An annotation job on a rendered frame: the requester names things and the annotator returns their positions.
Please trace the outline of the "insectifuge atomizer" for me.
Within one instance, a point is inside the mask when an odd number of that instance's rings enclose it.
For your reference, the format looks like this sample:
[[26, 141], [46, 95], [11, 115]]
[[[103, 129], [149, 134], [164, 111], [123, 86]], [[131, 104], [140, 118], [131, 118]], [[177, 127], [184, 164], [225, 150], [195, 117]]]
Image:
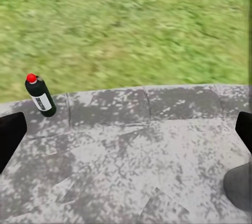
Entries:
[[30, 73], [25, 86], [42, 115], [49, 117], [55, 114], [56, 106], [43, 77]]

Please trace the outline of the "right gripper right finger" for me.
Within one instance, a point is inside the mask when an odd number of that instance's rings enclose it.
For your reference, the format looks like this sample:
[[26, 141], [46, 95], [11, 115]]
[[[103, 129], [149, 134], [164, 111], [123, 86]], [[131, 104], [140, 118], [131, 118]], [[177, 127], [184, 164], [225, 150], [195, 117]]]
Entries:
[[235, 130], [252, 154], [252, 114], [244, 111], [240, 112]]

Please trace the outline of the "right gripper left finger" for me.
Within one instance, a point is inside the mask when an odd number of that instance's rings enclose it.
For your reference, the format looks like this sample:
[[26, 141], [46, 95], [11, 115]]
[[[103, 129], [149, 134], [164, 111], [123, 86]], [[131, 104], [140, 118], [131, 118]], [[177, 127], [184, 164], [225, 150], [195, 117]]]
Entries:
[[0, 174], [27, 133], [23, 112], [0, 118]]

